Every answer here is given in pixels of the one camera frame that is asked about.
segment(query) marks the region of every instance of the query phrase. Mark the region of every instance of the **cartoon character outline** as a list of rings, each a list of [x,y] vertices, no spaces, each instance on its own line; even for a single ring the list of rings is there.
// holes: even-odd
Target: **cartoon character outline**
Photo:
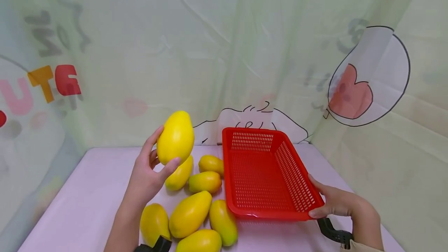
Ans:
[[[249,105],[243,110],[224,108],[216,120],[206,120],[193,127],[195,145],[218,145],[222,142],[222,130],[228,126],[242,128],[265,128],[285,132],[292,143],[309,143],[311,135],[298,123],[282,111],[273,108],[266,110],[270,102],[265,101],[265,107],[256,108]]]

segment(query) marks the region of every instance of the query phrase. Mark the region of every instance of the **hand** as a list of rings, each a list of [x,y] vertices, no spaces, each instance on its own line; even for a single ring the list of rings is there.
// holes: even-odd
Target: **hand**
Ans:
[[[142,151],[135,160],[129,184],[124,194],[123,202],[134,207],[143,208],[160,191],[165,180],[179,166],[180,158],[169,161],[160,172],[153,169],[160,162],[157,150],[152,150],[157,139],[163,131],[163,126],[158,128],[144,143]]]
[[[309,212],[310,217],[320,219],[330,214],[338,216],[353,216],[358,210],[371,207],[371,205],[362,197],[330,187],[316,181],[313,176],[309,175],[311,183],[325,196],[325,205]]]

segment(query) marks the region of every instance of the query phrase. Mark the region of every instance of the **sleeve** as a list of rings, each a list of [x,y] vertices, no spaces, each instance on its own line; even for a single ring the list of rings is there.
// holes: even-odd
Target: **sleeve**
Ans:
[[[341,252],[382,252],[382,251],[350,240],[350,250],[341,248]]]

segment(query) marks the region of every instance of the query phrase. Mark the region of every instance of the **green-tinged mango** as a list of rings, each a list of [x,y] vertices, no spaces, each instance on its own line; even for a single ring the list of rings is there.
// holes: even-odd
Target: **green-tinged mango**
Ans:
[[[232,246],[238,240],[235,216],[223,199],[212,203],[209,212],[210,226],[221,236],[223,246]]]
[[[221,185],[221,176],[214,171],[201,172],[188,179],[188,187],[192,193],[208,191],[213,194],[221,189]]]

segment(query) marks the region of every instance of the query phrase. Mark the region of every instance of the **pink tablecloth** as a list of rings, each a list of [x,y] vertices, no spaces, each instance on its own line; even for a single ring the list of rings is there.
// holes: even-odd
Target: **pink tablecloth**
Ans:
[[[298,144],[295,148],[307,170],[317,180],[350,191],[348,185],[313,145]],[[139,151],[139,148],[89,150],[19,252],[103,251]],[[205,154],[222,158],[222,147],[194,147],[192,151],[195,161],[194,173],[198,173],[198,161]],[[151,202],[163,205],[170,215],[174,207],[185,197],[184,191],[173,194],[162,188]],[[224,191],[215,198],[224,199]],[[346,231],[352,229],[349,218],[331,217],[331,221],[336,229]],[[238,228],[238,243],[226,251],[339,251],[339,245],[325,238],[315,221],[296,224],[240,223]],[[383,240],[386,251],[404,252],[384,228]],[[174,243],[170,251],[175,251],[175,247]]]

